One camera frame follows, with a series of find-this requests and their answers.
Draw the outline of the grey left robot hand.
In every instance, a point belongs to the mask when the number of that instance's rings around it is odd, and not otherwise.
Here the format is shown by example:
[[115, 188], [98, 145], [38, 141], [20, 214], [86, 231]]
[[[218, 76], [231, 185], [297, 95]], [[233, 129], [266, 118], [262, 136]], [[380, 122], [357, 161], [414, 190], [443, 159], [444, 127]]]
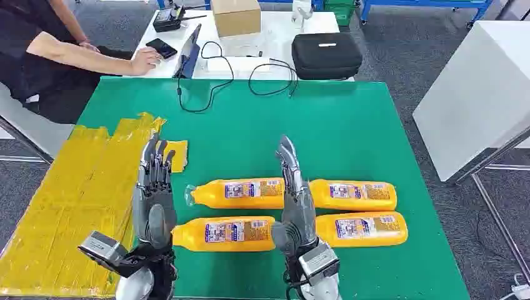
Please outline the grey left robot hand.
[[170, 245], [171, 230], [177, 221], [171, 186], [175, 151], [164, 154], [167, 145], [168, 142], [160, 139], [157, 132], [145, 144], [132, 197], [136, 237], [155, 249]]

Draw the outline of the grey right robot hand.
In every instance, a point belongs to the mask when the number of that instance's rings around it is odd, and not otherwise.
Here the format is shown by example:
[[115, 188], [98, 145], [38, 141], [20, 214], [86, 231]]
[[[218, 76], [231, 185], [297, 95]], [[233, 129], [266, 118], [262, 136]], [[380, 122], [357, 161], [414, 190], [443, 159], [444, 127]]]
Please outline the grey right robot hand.
[[303, 178], [293, 142], [281, 136], [276, 156], [284, 180], [281, 221], [272, 225], [272, 240], [285, 256], [299, 256], [318, 244], [316, 210], [309, 183]]

